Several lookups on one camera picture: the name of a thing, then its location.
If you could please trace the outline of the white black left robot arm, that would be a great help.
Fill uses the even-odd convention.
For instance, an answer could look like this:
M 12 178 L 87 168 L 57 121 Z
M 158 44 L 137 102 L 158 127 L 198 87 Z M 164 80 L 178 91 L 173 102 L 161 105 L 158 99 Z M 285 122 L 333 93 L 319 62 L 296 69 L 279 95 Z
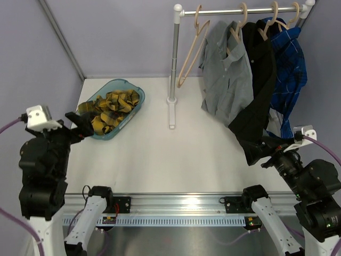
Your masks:
M 65 127 L 62 120 L 53 120 L 40 109 L 29 110 L 21 116 L 25 130 L 34 138 L 20 149 L 22 188 L 19 201 L 40 255 L 87 255 L 97 219 L 102 213 L 110 212 L 115 204 L 110 187 L 92 187 L 78 222 L 64 237 L 62 217 L 70 148 L 94 133 L 85 116 L 74 112 L 65 116 L 75 128 Z

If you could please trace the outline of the yellow plaid shirt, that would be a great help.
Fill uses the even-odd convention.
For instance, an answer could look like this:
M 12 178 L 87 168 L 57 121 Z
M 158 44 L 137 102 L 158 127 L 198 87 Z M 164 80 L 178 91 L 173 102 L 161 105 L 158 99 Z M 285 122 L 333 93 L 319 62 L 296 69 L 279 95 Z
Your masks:
M 78 105 L 78 113 L 91 121 L 94 134 L 112 132 L 139 104 L 140 96 L 135 90 L 114 90 L 96 99 Z

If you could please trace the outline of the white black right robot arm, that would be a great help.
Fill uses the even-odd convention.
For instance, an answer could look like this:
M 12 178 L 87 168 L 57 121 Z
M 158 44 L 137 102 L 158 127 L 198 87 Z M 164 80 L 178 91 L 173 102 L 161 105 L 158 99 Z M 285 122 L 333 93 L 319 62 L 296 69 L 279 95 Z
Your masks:
M 274 167 L 295 194 L 296 216 L 304 231 L 305 248 L 299 247 L 294 255 L 338 255 L 340 252 L 340 205 L 333 194 L 340 190 L 340 180 L 335 166 L 322 159 L 302 165 L 298 148 L 314 143 L 327 151 L 337 162 L 328 147 L 317 141 L 316 132 L 308 130 L 292 139 L 262 137 L 253 143 L 242 141 L 248 165 L 261 158 L 269 160 L 261 166 Z

